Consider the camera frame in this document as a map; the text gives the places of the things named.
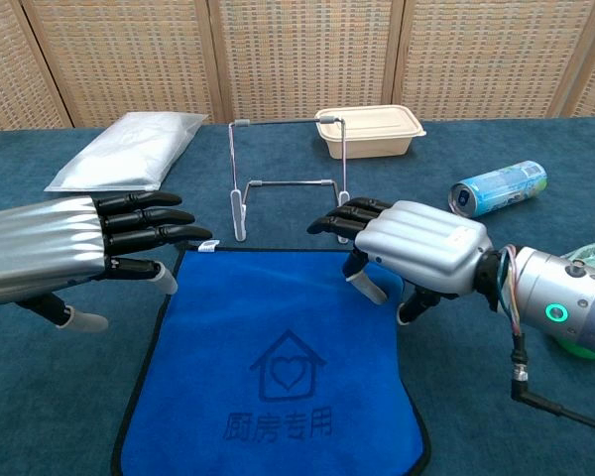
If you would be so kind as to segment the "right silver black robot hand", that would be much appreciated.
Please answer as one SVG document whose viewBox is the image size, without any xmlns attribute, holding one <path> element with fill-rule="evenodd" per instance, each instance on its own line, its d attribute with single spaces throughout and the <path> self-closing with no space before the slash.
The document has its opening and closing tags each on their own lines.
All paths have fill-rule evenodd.
<svg viewBox="0 0 595 476">
<path fill-rule="evenodd" d="M 355 197 L 316 218 L 307 232 L 333 233 L 353 242 L 342 267 L 347 283 L 375 304 L 385 292 L 365 272 L 373 262 L 414 286 L 398 307 L 407 325 L 439 304 L 477 292 L 499 308 L 500 252 L 484 224 L 409 200 L 394 203 Z"/>
</svg>

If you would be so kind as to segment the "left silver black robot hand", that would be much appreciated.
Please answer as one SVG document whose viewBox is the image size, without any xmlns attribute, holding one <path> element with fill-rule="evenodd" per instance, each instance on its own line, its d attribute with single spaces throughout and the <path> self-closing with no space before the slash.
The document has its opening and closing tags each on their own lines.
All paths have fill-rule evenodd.
<svg viewBox="0 0 595 476">
<path fill-rule="evenodd" d="M 165 295 L 178 283 L 159 261 L 135 253 L 183 241 L 204 242 L 209 230 L 163 191 L 103 198 L 70 196 L 0 210 L 0 304 L 14 303 L 58 329 L 96 333 L 106 317 L 83 312 L 58 290 L 91 281 L 148 281 Z"/>
</svg>

